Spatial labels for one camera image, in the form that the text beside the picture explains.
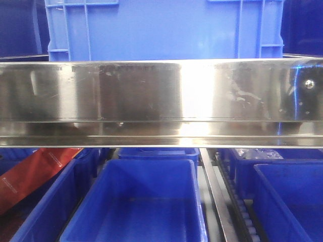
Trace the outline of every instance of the metal channel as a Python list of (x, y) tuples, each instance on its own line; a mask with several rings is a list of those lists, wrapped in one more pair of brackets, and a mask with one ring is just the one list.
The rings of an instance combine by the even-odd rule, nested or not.
[(207, 149), (200, 149), (201, 160), (205, 169), (206, 177), (210, 186), (212, 198), (214, 200), (217, 214), (219, 216), (220, 226), (222, 229), (225, 242), (238, 242), (240, 241), (233, 225), (226, 201), (221, 192), (217, 176), (213, 170), (211, 159)]
[(323, 147), (323, 58), (0, 63), (0, 146)]

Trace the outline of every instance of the stainless steel beam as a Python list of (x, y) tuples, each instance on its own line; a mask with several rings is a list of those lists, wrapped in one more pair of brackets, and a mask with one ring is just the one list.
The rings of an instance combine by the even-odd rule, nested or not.
[(0, 146), (323, 147), (323, 58), (0, 63)]

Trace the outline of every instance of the blue plastic bin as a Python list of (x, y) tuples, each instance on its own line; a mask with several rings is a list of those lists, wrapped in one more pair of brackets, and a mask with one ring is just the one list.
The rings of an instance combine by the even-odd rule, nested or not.
[(207, 241), (193, 162), (109, 161), (60, 241)]
[(45, 0), (50, 61), (282, 57), (283, 0)]
[(284, 53), (323, 56), (323, 1), (286, 0), (282, 21)]
[(43, 0), (1, 0), (0, 58), (47, 54), (48, 43)]
[[(56, 241), (76, 205), (92, 184), (91, 167), (92, 164), (97, 163), (94, 158), (99, 157), (97, 153), (100, 150), (100, 148), (87, 148), (81, 151), (61, 173), (18, 203), (3, 217), (1, 216), (1, 221), (4, 221), (3, 226), (8, 222), (6, 218), (12, 219), (13, 216), (15, 216), (13, 222), (21, 226), (17, 231), (9, 230), (1, 234), (0, 236), (3, 237), (0, 240), (10, 242)], [(0, 160), (0, 172), (6, 172), (17, 163), (17, 161)]]
[(282, 159), (268, 157), (249, 157), (244, 159), (239, 156), (235, 149), (222, 149), (221, 153), (225, 160), (229, 161), (230, 179), (234, 181), (234, 186), (241, 199), (253, 199), (255, 190), (255, 164), (270, 164), (273, 162), (294, 162), (297, 160), (311, 161), (321, 160), (323, 162), (323, 152), (319, 149), (273, 149), (277, 151)]
[(198, 148), (121, 148), (118, 152), (120, 159), (190, 159), (194, 162), (196, 174), (199, 154)]
[(272, 242), (323, 239), (323, 164), (255, 165), (253, 208)]
[(0, 148), (0, 160), (23, 160), (38, 148)]

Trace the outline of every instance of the stainless steel rail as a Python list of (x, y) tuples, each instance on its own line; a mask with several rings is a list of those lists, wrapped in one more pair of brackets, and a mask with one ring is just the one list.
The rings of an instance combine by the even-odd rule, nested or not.
[(322, 147), (323, 58), (0, 63), (0, 146)]
[(213, 166), (207, 152), (207, 149), (200, 149), (201, 160), (205, 169), (206, 177), (210, 185), (212, 198), (215, 203), (217, 214), (219, 216), (220, 226), (225, 242), (238, 242), (238, 235), (234, 228), (233, 221), (230, 217), (228, 207), (222, 195), (221, 188), (217, 176), (213, 170)]

